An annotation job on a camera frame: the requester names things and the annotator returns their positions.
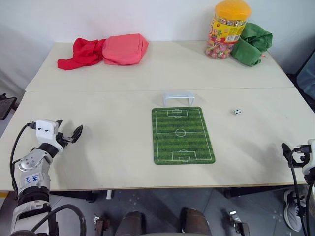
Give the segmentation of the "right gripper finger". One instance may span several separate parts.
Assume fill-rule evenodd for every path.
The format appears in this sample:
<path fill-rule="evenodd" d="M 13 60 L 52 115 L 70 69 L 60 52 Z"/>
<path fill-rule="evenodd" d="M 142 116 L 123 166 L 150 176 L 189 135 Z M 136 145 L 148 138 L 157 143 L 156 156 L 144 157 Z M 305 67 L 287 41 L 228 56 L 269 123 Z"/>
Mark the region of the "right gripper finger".
<path fill-rule="evenodd" d="M 293 154 L 294 154 L 294 150 L 291 150 L 290 147 L 285 144 L 285 143 L 282 143 L 281 144 L 281 147 L 282 147 L 282 151 L 283 151 L 283 155 L 284 157 L 286 158 L 287 162 L 288 162 L 288 165 L 290 168 L 293 168 Z"/>

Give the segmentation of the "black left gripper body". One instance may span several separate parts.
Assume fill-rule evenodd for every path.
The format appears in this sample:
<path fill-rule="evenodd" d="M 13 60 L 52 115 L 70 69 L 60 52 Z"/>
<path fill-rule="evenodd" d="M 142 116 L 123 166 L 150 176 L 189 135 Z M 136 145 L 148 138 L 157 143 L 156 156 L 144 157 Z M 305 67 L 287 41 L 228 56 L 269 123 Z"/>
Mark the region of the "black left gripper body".
<path fill-rule="evenodd" d="M 66 137 L 61 132 L 57 134 L 56 141 L 62 148 L 65 148 L 69 143 L 74 143 L 74 139 L 72 137 Z"/>

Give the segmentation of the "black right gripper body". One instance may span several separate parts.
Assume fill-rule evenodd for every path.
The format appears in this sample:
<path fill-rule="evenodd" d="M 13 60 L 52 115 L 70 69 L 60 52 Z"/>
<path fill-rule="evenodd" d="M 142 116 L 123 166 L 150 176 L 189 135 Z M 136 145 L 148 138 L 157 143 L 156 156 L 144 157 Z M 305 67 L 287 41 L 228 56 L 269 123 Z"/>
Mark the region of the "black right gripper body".
<path fill-rule="evenodd" d="M 294 150 L 294 153 L 299 154 L 299 156 L 297 161 L 293 158 L 293 167 L 303 168 L 308 162 L 308 153 L 300 150 Z"/>

